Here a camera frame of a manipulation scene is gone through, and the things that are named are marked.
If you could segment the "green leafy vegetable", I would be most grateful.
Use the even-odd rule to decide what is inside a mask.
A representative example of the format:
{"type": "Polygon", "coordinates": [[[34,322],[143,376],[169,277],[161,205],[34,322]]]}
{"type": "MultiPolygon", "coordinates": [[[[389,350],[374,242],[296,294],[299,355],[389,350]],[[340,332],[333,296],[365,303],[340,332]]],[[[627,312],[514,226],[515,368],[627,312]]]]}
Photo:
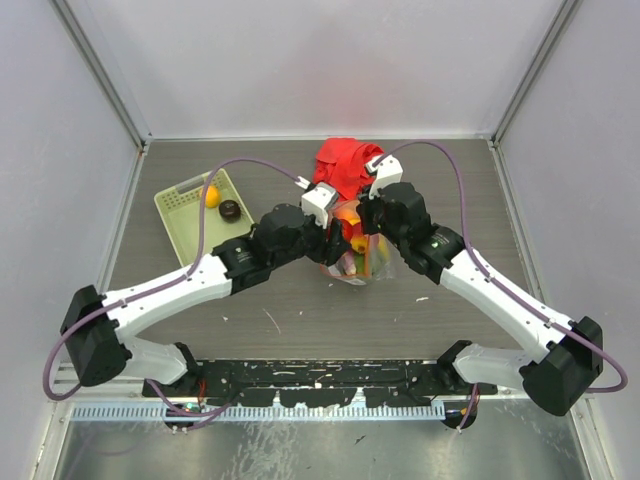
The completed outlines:
{"type": "Polygon", "coordinates": [[[379,269],[390,262],[388,243],[381,235],[369,238],[369,260],[372,269],[379,269]]]}

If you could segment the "yellow banana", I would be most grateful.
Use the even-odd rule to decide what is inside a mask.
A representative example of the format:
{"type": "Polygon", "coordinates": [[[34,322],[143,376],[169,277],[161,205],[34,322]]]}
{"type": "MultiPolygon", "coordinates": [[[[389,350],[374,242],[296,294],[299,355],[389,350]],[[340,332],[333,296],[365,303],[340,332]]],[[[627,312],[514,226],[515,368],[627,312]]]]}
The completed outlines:
{"type": "Polygon", "coordinates": [[[351,248],[359,255],[365,255],[368,248],[368,239],[366,236],[354,236],[350,241],[351,248]]]}

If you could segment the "clear zip top bag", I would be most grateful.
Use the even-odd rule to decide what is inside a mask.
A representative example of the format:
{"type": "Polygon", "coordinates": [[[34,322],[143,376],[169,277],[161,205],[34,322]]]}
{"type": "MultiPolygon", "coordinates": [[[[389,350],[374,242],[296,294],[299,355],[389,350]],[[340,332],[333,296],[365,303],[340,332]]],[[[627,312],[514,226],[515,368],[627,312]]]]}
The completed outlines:
{"type": "Polygon", "coordinates": [[[349,249],[332,266],[322,266],[321,271],[334,280],[352,286],[365,286],[374,281],[394,277],[389,243],[381,234],[365,234],[357,212],[357,200],[338,204],[331,212],[342,227],[349,249]]]}

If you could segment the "dark purple plum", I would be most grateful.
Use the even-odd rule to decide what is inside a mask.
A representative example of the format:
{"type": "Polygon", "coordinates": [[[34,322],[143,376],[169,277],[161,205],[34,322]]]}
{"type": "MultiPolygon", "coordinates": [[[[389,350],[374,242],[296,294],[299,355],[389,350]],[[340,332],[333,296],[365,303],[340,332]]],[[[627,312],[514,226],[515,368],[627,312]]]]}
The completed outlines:
{"type": "Polygon", "coordinates": [[[241,218],[242,210],[238,202],[234,200],[224,200],[218,206],[220,217],[225,222],[236,222],[241,218]]]}

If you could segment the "green plastic basket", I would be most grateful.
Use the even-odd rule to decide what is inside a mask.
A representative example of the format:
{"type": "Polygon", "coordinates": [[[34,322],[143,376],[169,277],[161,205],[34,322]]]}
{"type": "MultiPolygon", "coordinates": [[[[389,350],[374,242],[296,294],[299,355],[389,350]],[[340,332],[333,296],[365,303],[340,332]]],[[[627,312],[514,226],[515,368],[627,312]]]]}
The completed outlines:
{"type": "MultiPolygon", "coordinates": [[[[154,196],[155,206],[182,267],[193,263],[197,256],[201,191],[208,175],[209,173],[205,172],[192,177],[154,196]]],[[[218,207],[206,207],[204,252],[211,252],[214,247],[224,241],[248,233],[254,223],[249,210],[224,169],[216,173],[211,186],[218,190],[222,201],[232,200],[238,204],[240,217],[226,221],[218,207]]]]}

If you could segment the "purple eggplant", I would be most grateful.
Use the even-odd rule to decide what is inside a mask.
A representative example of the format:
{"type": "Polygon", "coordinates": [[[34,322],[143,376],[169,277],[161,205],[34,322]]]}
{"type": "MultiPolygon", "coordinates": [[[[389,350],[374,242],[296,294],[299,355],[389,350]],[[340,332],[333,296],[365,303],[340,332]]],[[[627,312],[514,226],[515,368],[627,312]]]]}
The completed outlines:
{"type": "Polygon", "coordinates": [[[340,265],[343,270],[343,273],[347,276],[356,275],[357,274],[357,266],[355,262],[355,257],[350,252],[346,253],[340,260],[340,265]]]}

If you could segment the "yellow orange fruit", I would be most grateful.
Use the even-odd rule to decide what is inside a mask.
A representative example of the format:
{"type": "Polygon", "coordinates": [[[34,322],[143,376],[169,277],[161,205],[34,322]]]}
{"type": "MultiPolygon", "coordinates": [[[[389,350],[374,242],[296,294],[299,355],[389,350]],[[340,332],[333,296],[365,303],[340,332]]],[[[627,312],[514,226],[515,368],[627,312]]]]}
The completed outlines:
{"type": "Polygon", "coordinates": [[[208,209],[217,208],[222,201],[221,193],[215,186],[209,186],[204,189],[202,196],[204,198],[205,207],[208,209]]]}

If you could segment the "red strawberry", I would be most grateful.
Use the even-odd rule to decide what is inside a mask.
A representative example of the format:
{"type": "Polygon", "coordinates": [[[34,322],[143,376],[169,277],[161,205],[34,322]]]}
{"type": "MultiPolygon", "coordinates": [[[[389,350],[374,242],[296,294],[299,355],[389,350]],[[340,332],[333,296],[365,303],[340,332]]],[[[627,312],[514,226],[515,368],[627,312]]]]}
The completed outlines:
{"type": "Polygon", "coordinates": [[[342,206],[334,211],[334,217],[340,221],[346,240],[351,241],[354,237],[363,236],[361,219],[355,207],[342,206]]]}

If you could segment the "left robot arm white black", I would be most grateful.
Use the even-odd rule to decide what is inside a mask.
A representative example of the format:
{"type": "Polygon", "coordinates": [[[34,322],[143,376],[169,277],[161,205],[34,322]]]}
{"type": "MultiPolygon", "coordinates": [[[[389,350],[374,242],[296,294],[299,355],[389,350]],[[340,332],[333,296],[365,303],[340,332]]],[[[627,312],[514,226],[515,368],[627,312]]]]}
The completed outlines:
{"type": "Polygon", "coordinates": [[[298,259],[332,265],[347,248],[338,220],[321,224],[297,206],[280,204],[248,233],[187,267],[105,294],[92,285],[77,290],[60,333],[80,385],[94,387],[128,375],[165,384],[178,396],[191,395],[200,384],[193,356],[178,343],[143,341],[140,332],[193,306],[264,283],[274,270],[298,259]]]}

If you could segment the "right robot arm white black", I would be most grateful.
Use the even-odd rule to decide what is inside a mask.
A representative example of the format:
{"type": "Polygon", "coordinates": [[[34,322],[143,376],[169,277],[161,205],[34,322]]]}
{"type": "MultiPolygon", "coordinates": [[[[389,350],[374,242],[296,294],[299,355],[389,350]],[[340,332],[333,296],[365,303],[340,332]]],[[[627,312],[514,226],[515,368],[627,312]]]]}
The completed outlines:
{"type": "Polygon", "coordinates": [[[456,231],[432,222],[412,184],[392,183],[379,191],[367,187],[358,199],[365,232],[383,235],[412,271],[474,305],[519,346],[455,342],[437,360],[444,390],[459,394],[471,384],[522,390],[547,413],[563,416],[602,373],[596,351],[603,332],[597,322],[574,321],[509,281],[467,249],[456,231]]]}

